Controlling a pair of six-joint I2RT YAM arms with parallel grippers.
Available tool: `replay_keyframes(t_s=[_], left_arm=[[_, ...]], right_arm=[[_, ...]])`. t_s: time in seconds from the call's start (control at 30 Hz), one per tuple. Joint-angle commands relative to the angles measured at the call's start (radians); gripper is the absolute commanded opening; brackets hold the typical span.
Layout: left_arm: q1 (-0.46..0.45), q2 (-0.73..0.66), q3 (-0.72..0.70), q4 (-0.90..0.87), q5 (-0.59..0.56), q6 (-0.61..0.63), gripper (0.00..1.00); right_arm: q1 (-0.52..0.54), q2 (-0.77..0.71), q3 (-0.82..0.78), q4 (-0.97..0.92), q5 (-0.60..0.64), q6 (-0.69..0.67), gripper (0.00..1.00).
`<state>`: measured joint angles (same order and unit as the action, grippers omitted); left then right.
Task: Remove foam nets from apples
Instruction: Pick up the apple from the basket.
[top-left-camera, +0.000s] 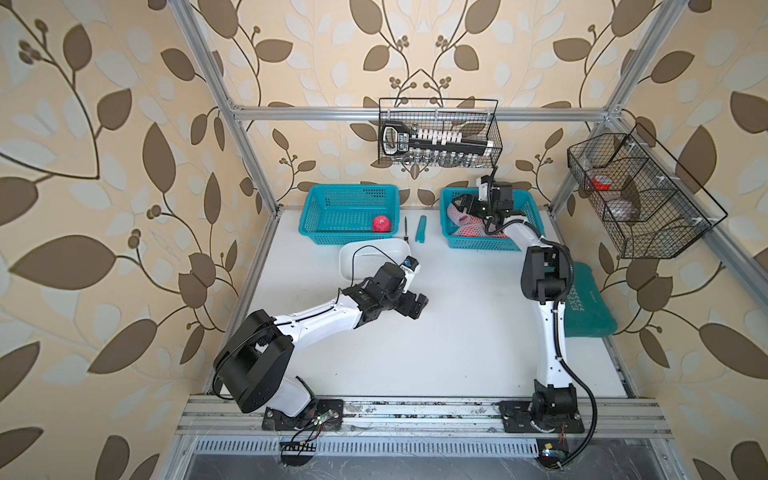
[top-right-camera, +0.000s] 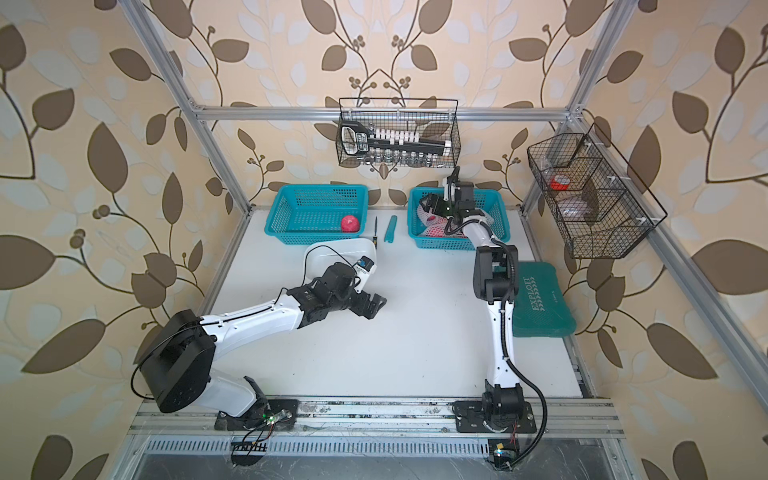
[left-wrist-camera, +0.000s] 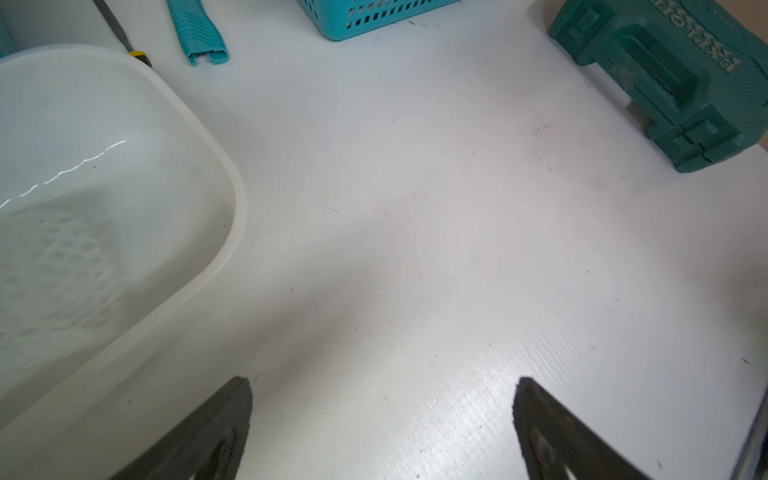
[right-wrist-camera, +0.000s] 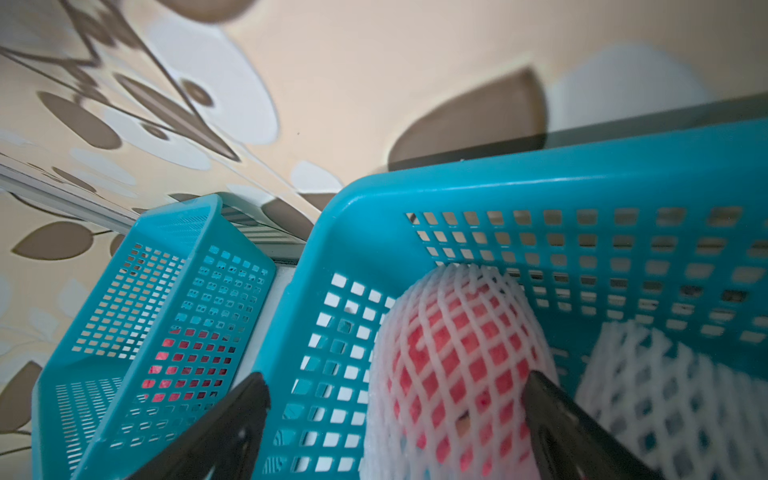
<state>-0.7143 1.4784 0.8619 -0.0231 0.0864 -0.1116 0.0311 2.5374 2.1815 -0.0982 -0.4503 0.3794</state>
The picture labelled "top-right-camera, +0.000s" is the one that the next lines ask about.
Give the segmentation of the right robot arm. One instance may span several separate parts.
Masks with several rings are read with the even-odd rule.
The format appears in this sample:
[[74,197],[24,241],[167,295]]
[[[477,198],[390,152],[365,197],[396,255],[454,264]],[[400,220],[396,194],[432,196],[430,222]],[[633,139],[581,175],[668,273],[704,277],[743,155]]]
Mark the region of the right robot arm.
[[515,246],[493,232],[483,210],[476,205],[474,185],[451,175],[444,181],[449,213],[445,233],[460,233],[475,248],[473,291],[486,305],[490,327],[490,363],[482,394],[486,428],[505,432],[521,421],[538,423],[536,434],[547,428],[548,406],[541,389],[514,363],[512,341],[514,302],[519,293],[519,257]]

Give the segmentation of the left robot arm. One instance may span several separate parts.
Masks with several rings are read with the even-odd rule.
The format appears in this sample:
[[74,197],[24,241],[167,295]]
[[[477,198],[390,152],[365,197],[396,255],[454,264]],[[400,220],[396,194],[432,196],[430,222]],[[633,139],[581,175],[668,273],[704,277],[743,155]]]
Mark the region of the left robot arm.
[[373,319],[387,303],[363,290],[375,269],[367,256],[353,264],[335,262],[321,276],[281,290],[270,302],[202,317],[189,309],[178,312],[137,359],[149,398],[166,414],[196,405],[235,419],[260,416],[267,399],[255,380],[217,372],[214,363],[251,343],[320,322],[332,312],[348,310]]

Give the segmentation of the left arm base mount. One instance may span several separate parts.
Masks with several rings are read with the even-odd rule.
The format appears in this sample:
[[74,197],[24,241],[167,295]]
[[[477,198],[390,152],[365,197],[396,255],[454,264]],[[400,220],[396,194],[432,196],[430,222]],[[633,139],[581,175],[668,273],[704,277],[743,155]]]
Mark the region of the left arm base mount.
[[298,418],[299,400],[295,398],[261,398],[253,402],[240,416],[219,412],[214,429],[217,431],[264,431],[273,426],[292,429]]

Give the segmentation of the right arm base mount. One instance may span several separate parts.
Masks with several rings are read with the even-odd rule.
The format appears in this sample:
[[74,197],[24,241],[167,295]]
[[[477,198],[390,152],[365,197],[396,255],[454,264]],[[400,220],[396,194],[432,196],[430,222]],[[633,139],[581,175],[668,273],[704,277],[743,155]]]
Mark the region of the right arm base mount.
[[538,431],[531,404],[525,400],[519,383],[514,387],[486,384],[479,400],[457,400],[451,408],[459,433],[511,435]]

